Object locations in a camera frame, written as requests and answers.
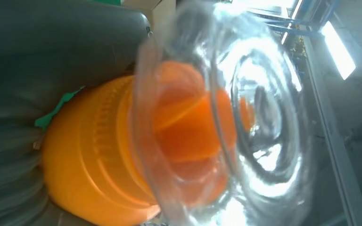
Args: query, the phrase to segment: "fluorescent light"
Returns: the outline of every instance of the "fluorescent light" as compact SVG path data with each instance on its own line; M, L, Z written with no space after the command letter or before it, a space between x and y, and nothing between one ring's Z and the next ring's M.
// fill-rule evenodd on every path
M295 8L294 12L292 13L292 17L291 17L292 19L295 19L295 18L296 18L297 13L298 13L298 11L299 11L299 9L300 9L300 5L302 4L302 2L303 2L303 0L299 0L299 1L297 2L296 8Z
M302 84L300 84L299 76L297 75L296 69L289 59L288 55L284 53L285 62L287 63L289 71L291 71L291 80L298 92L302 91Z
M298 11L299 11L299 9L300 9L300 6L302 5L302 2L303 2L303 0L299 0L299 1L297 2L296 7L295 7L295 10L294 10L294 12L292 13L291 19L295 19L295 18L296 18L297 13L298 13ZM287 39L287 36L288 36L288 32L285 32L285 33L284 33L284 36L282 37L282 40L281 40L281 45L284 45L284 42L285 42L285 40Z
M282 37L282 40L281 40L281 45L284 45L284 42L287 39L287 36L288 36L288 32L285 32L284 36Z
M331 54L342 79L347 79L347 77L349 77L356 69L352 57L329 21L324 25L321 33L324 35L325 44L328 47L328 51Z

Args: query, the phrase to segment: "clear plastic bottle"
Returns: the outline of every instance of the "clear plastic bottle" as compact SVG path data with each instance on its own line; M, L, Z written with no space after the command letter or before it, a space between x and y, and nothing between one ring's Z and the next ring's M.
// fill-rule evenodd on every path
M140 49L131 128L174 225L293 226L310 208L300 84L244 7L190 1Z

